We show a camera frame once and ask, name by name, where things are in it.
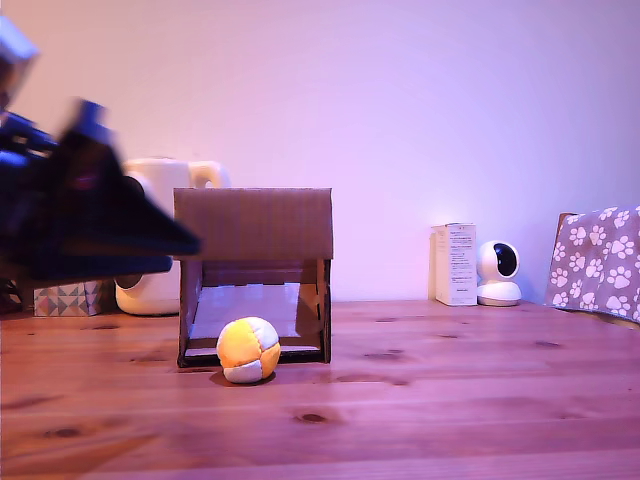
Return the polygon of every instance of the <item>tissue box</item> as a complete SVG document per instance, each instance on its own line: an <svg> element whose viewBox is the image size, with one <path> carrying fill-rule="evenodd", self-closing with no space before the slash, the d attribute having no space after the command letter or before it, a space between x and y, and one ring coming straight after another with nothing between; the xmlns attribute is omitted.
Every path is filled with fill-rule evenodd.
<svg viewBox="0 0 640 480"><path fill-rule="evenodd" d="M102 313L113 282L92 281L39 288L33 292L36 317L85 317Z"/></svg>

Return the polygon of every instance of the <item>white security camera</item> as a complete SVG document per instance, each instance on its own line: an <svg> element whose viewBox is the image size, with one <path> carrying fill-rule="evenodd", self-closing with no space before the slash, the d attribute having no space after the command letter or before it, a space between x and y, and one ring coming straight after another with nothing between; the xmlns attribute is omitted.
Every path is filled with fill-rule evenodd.
<svg viewBox="0 0 640 480"><path fill-rule="evenodd" d="M478 303L494 307L517 305L522 298L513 277L520 270L520 255L507 242L484 243L478 252Z"/></svg>

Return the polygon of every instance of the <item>wooden table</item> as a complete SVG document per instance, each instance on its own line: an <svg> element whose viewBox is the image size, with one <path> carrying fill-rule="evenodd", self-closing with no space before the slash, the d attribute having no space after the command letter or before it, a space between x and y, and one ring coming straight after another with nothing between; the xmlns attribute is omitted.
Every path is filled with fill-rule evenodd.
<svg viewBox="0 0 640 480"><path fill-rule="evenodd" d="M333 307L330 365L179 371L176 318L2 321L2 478L638 479L640 332L524 304Z"/></svg>

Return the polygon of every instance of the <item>cardboard flap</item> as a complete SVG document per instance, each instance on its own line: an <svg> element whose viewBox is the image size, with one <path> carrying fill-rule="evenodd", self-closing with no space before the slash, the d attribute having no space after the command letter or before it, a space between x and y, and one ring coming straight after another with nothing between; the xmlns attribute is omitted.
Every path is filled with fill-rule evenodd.
<svg viewBox="0 0 640 480"><path fill-rule="evenodd" d="M176 220L202 242L195 258L333 258L331 189L178 188L174 195Z"/></svg>

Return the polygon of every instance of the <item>blanket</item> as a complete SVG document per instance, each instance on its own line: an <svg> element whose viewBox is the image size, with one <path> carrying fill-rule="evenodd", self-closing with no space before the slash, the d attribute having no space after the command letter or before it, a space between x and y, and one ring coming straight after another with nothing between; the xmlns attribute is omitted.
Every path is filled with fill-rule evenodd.
<svg viewBox="0 0 640 480"><path fill-rule="evenodd" d="M544 304L640 324L640 206L610 207L563 220Z"/></svg>

